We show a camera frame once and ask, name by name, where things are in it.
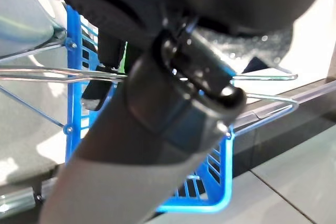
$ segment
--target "screw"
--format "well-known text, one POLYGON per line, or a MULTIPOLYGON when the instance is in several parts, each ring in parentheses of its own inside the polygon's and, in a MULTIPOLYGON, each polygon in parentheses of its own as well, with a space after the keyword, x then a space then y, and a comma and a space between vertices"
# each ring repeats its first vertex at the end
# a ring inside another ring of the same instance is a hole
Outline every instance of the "screw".
POLYGON ((278 63, 280 63, 280 60, 281 60, 280 57, 276 57, 276 58, 274 59, 274 63, 275 63, 275 64, 278 64, 278 63))

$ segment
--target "metal rod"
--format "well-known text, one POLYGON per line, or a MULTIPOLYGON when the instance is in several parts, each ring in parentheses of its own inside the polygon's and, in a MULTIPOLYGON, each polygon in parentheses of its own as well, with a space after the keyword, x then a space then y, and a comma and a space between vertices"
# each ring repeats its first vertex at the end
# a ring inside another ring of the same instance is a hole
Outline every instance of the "metal rod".
POLYGON ((19 53, 15 53, 15 54, 11 54, 11 55, 5 55, 5 56, 1 56, 0 57, 0 61, 5 61, 5 60, 13 60, 19 57, 23 57, 23 56, 28 56, 28 55, 35 55, 35 54, 39 54, 43 51, 47 51, 47 50, 51 50, 51 49, 55 49, 55 48, 59 48, 59 47, 63 47, 63 44, 58 44, 58 45, 51 45, 51 46, 45 46, 45 47, 41 47, 41 48, 36 48, 33 50, 28 50, 28 51, 24 51, 24 52, 19 52, 19 53))
POLYGON ((24 100, 22 100, 21 98, 17 97, 16 95, 14 95, 13 93, 11 93, 10 91, 6 90, 4 87, 0 86, 0 92, 2 92, 3 94, 5 94, 6 96, 8 96, 9 98, 13 99, 14 101, 21 103, 23 106, 33 110, 35 113, 39 114, 40 116, 44 117, 45 119, 49 120, 51 123, 63 128, 64 125, 61 124, 60 122, 58 122, 57 120, 53 119, 52 117, 46 115, 45 113, 43 113, 42 111, 39 111, 37 108, 33 107, 32 105, 30 105, 29 103, 25 102, 24 100))
POLYGON ((279 97, 279 96, 273 96, 273 95, 266 95, 266 94, 246 94, 248 98, 255 98, 255 99, 261 99, 261 100, 271 100, 271 101, 277 101, 277 102, 283 102, 286 103, 287 106, 283 107, 281 110, 273 111, 270 114, 270 116, 261 119, 260 121, 251 124, 235 133, 236 136, 243 135, 251 130, 254 130, 260 126, 263 126, 267 123, 270 123, 284 115, 287 115, 294 110, 296 110, 299 107, 299 103, 291 98, 285 98, 285 97, 279 97))
POLYGON ((248 76, 239 74, 233 76, 235 81, 291 81, 298 78, 297 74, 291 74, 288 76, 248 76))
POLYGON ((14 193, 0 195, 0 219, 34 207, 34 192, 31 187, 14 193))
POLYGON ((69 68, 46 68, 46 67, 20 67, 20 66, 0 66, 0 80, 16 80, 16 81, 37 81, 37 82, 58 82, 58 83, 72 83, 79 81, 110 81, 120 82, 126 78, 126 74, 107 73, 100 71, 85 71, 69 68), (8 74, 5 72, 15 72, 18 74, 8 74), (22 72, 29 73, 58 73, 70 75, 66 77, 45 77, 20 74, 22 72))

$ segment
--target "white floor tile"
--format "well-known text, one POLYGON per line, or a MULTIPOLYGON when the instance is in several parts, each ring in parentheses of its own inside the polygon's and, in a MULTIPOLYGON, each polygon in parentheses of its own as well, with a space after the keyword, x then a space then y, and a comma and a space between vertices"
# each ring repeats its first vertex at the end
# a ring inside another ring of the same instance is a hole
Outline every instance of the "white floor tile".
POLYGON ((336 223, 336 126, 254 172, 318 224, 336 223))
POLYGON ((310 222, 252 173, 234 179, 229 206, 217 214, 164 214, 148 224, 309 224, 310 222))

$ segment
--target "floor tile grout line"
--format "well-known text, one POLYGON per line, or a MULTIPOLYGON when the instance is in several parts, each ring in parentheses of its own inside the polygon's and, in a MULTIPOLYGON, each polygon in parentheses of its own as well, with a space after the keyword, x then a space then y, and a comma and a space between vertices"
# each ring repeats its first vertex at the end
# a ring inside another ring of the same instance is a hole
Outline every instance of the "floor tile grout line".
POLYGON ((289 205, 291 205, 297 212, 302 214, 307 220, 309 220, 312 224, 317 224, 315 221, 313 221, 308 215, 306 215, 304 212, 302 212, 297 206, 295 206, 292 202, 290 202, 287 198, 285 198, 280 192, 275 190, 274 187, 272 187, 269 183, 267 183, 265 180, 263 180, 258 174, 253 172, 252 170, 249 170, 254 176, 256 176, 258 179, 260 179, 266 186, 268 186, 272 191, 274 191, 277 195, 279 195, 285 202, 287 202, 289 205))

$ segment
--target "blue plastic basket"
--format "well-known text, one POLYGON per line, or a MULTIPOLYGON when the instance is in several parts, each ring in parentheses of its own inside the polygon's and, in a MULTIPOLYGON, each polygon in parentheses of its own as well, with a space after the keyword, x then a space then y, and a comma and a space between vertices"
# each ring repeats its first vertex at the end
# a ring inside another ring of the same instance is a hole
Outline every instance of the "blue plastic basket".
MULTIPOLYGON (((68 12, 68 39, 77 47, 68 48, 68 67, 74 69, 95 70, 99 65, 97 54, 82 45, 82 39, 97 45, 91 38, 82 36, 81 30, 87 29, 98 36, 92 29, 82 24, 79 14, 70 6, 68 12), (89 59, 82 56, 82 51, 89 54, 89 59)), ((64 127, 67 134, 66 161, 76 149, 85 132, 96 119, 98 112, 82 108, 80 99, 88 83, 72 83, 68 86, 68 124, 64 127)), ((232 193, 232 152, 234 134, 230 134, 207 156, 204 163, 189 175, 181 188, 158 208, 158 211, 175 212, 216 212, 222 210, 230 201, 232 193)))

